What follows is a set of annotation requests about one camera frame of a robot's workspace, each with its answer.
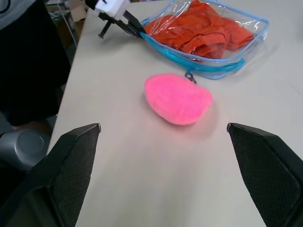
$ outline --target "person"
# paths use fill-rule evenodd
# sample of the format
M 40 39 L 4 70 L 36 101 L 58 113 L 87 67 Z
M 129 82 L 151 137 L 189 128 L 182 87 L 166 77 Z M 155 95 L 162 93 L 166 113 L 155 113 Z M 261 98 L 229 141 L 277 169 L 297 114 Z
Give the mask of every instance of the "person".
M 0 112 L 51 135 L 71 66 L 42 0 L 0 0 L 0 56 Z

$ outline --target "white table surface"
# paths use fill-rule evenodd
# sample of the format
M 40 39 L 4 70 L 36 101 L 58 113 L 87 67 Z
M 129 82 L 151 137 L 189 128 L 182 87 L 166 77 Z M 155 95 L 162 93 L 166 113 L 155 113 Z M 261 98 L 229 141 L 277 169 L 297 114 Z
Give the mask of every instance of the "white table surface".
M 58 138 L 101 123 L 77 227 L 264 227 L 239 171 L 228 122 L 262 128 L 303 158 L 303 1 L 224 0 L 270 20 L 257 61 L 221 80 L 196 76 L 214 104 L 191 127 L 163 121 L 143 96 L 146 78 L 184 70 L 140 39 L 89 13 L 58 114 Z M 138 19 L 166 2 L 131 4 Z

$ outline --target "orange cloth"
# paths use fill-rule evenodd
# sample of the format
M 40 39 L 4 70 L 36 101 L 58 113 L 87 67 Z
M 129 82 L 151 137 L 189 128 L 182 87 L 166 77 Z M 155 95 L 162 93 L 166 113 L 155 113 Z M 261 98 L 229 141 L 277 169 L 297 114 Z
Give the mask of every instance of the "orange cloth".
M 158 42 L 201 57 L 220 59 L 225 49 L 235 51 L 249 44 L 254 36 L 235 21 L 221 17 L 199 0 L 191 2 L 179 16 L 167 15 L 145 27 Z

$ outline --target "pink fluffy object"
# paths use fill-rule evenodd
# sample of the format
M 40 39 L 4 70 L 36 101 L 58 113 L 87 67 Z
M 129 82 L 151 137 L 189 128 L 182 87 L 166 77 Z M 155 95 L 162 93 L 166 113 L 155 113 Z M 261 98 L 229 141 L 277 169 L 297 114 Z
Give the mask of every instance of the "pink fluffy object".
M 197 122 L 213 101 L 208 90 L 176 74 L 149 77 L 144 92 L 148 104 L 158 115 L 178 125 Z

